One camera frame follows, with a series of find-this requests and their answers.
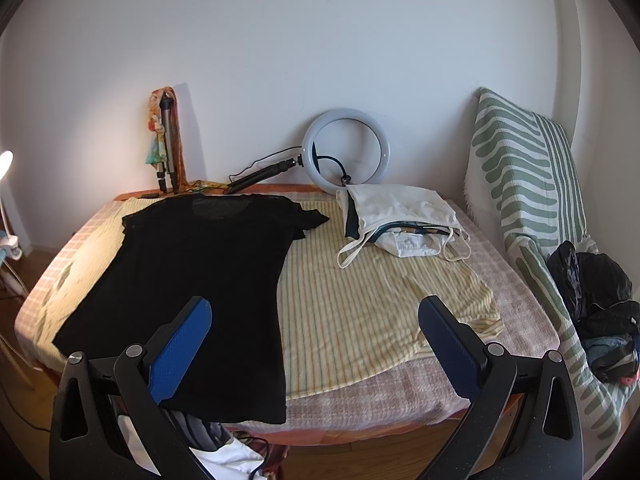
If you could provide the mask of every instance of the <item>pile of clothes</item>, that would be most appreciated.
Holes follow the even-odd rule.
[[[546,263],[594,375],[631,385],[640,378],[640,304],[625,271],[606,254],[562,243]]]

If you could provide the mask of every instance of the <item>green patterned fabric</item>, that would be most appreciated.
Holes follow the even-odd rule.
[[[482,89],[466,194],[472,215],[499,222],[509,263],[544,308],[560,338],[580,411],[587,471],[613,443],[632,386],[603,384],[586,355],[545,261],[570,240],[594,250],[562,127]]]

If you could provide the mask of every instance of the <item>white cloth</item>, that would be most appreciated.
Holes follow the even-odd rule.
[[[465,260],[471,254],[471,248],[467,243],[469,234],[460,225],[456,212],[435,191],[399,184],[347,186],[336,194],[336,200],[342,208],[345,226],[349,211],[349,196],[353,199],[358,214],[360,238],[348,243],[338,252],[338,265],[343,269],[355,259],[360,249],[379,228],[392,222],[412,222],[448,232],[448,235],[423,235],[392,228],[378,237],[376,245],[394,256],[405,258],[442,254],[445,259],[456,261]],[[444,251],[456,236],[465,243],[467,254],[449,258]],[[348,251],[353,252],[341,261],[340,255]]]
[[[131,419],[126,415],[120,415],[118,426],[136,464],[159,475],[160,473],[142,445]],[[235,438],[217,451],[190,449],[216,480],[247,480],[251,471],[257,468],[263,460],[259,453]],[[266,480],[264,476],[259,474],[256,474],[254,479]]]

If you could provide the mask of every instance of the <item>silver bolt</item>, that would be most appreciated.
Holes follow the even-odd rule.
[[[496,357],[500,357],[504,354],[504,348],[502,348],[502,345],[498,345],[498,343],[489,343],[487,349],[489,354],[495,355]]]
[[[67,361],[69,361],[70,364],[78,364],[80,361],[82,361],[82,352],[73,352],[70,356],[69,359],[67,359]]]
[[[551,352],[549,352],[549,359],[551,359],[553,362],[555,363],[561,363],[562,362],[562,354],[556,350],[552,350]]]
[[[128,357],[138,357],[142,354],[142,346],[140,345],[131,345],[127,348],[126,354]]]

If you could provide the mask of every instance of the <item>ring light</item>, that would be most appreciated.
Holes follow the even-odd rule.
[[[322,190],[331,194],[335,194],[336,191],[343,188],[329,182],[316,169],[316,165],[313,160],[313,145],[314,142],[316,142],[316,137],[318,137],[320,130],[328,124],[342,119],[351,119],[364,124],[378,139],[378,144],[380,145],[380,162],[378,163],[378,168],[374,174],[365,181],[365,184],[380,183],[384,178],[386,168],[389,165],[389,142],[386,140],[385,131],[379,122],[369,114],[359,110],[354,110],[353,108],[336,108],[335,110],[329,110],[313,121],[311,126],[309,126],[309,129],[306,131],[305,138],[302,140],[302,164],[305,168],[306,174],[308,174],[313,183]]]

